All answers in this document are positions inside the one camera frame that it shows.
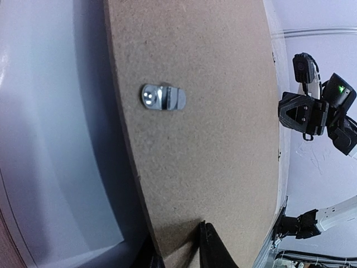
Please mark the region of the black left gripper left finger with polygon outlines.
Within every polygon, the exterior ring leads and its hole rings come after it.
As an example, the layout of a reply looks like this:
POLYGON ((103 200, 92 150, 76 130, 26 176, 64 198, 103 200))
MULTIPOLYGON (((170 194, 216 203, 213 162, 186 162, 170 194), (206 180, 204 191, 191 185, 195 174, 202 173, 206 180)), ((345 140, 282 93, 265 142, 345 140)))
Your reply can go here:
POLYGON ((147 258, 149 268, 165 268, 162 257, 157 253, 152 239, 147 239, 147 258))

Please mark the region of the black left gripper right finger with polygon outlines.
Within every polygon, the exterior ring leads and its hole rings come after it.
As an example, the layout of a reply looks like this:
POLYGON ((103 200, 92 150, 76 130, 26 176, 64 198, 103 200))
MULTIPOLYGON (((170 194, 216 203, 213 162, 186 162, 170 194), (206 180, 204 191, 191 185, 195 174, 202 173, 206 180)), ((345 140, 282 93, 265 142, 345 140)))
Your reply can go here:
POLYGON ((211 223, 199 224, 199 258, 203 268, 238 268, 211 223))

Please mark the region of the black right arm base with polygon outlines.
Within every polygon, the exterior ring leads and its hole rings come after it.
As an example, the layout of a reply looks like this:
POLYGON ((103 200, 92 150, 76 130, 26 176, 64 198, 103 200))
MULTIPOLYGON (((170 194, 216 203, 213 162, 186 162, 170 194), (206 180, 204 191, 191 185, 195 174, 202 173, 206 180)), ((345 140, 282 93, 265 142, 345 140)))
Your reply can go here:
POLYGON ((321 231, 317 227, 317 212, 317 209, 313 209, 298 217, 289 217, 283 210, 274 225, 273 238, 283 239, 293 236, 295 239, 307 239, 320 235, 321 231))

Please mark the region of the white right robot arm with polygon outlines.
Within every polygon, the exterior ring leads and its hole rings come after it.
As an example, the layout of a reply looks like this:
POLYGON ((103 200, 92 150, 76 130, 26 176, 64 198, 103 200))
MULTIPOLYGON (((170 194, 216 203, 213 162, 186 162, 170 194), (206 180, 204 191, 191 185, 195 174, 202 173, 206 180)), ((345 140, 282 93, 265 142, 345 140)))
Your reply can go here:
POLYGON ((356 258, 356 91, 333 74, 318 95, 285 93, 291 131, 284 250, 356 258))

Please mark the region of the red and black photo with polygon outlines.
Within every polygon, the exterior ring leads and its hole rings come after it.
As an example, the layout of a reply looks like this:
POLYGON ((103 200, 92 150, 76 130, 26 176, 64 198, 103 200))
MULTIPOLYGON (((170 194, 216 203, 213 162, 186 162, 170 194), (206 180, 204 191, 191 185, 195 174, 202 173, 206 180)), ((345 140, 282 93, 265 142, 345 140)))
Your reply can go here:
POLYGON ((147 237, 102 1, 1 2, 1 211, 26 267, 130 267, 147 237))

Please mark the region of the red wooden picture frame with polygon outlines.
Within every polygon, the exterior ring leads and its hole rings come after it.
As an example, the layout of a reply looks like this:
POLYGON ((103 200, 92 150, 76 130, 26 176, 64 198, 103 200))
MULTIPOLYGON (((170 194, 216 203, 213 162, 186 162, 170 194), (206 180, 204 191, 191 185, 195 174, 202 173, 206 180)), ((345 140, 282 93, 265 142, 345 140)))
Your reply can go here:
POLYGON ((1 267, 37 267, 26 246, 1 174, 1 267))

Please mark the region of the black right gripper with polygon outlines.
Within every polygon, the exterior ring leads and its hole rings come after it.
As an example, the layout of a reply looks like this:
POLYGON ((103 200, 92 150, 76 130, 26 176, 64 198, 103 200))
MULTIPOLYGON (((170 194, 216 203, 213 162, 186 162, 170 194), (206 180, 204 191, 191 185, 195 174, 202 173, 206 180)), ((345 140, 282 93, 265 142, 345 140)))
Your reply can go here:
POLYGON ((325 100, 283 92, 282 99, 278 102, 278 117, 284 127, 310 136, 321 136, 329 108, 329 103, 325 100))

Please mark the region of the brown cardboard backing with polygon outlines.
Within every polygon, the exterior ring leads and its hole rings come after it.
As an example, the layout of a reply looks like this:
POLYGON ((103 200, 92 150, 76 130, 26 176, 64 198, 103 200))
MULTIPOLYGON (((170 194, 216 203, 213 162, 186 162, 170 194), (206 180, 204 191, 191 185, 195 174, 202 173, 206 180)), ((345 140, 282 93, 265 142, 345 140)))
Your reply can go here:
POLYGON ((215 227, 252 267, 277 207, 278 89, 262 1, 105 1, 118 108, 153 243, 167 267, 198 267, 215 227), (147 109, 145 84, 186 94, 147 109))

